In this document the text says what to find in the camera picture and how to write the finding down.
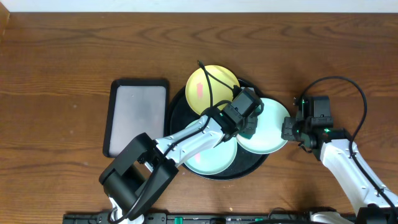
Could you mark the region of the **green yellow sponge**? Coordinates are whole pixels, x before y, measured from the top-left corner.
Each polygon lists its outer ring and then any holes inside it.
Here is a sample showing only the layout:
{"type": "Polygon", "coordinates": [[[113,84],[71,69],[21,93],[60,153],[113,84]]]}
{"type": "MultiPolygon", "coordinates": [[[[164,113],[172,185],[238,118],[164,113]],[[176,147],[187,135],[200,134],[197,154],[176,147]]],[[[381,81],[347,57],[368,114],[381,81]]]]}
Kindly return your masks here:
{"type": "Polygon", "coordinates": [[[239,134],[242,138],[251,139],[254,136],[254,133],[240,133],[239,134]]]}

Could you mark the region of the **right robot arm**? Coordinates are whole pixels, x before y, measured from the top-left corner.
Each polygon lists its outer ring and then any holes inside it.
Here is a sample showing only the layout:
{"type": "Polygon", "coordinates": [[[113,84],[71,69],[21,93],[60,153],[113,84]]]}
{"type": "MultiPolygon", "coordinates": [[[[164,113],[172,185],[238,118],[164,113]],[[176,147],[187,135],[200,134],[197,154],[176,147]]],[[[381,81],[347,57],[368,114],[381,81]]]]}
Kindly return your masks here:
{"type": "Polygon", "coordinates": [[[397,195],[377,177],[345,128],[334,128],[327,96],[304,96],[294,102],[294,117],[282,123],[281,137],[297,142],[336,178],[356,215],[356,223],[397,223],[392,208],[397,195]]]}

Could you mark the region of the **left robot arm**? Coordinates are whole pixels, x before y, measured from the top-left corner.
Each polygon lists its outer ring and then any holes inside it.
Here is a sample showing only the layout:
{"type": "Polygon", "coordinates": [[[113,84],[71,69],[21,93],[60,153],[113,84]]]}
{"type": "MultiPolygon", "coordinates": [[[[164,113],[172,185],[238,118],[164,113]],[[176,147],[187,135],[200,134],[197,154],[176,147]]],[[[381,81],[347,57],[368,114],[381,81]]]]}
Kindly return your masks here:
{"type": "Polygon", "coordinates": [[[264,110],[262,102],[221,104],[222,110],[207,108],[196,123],[170,136],[151,139],[139,134],[105,168],[99,182],[113,203],[109,223],[138,219],[168,187],[180,165],[235,137],[245,129],[248,118],[264,110]]]}

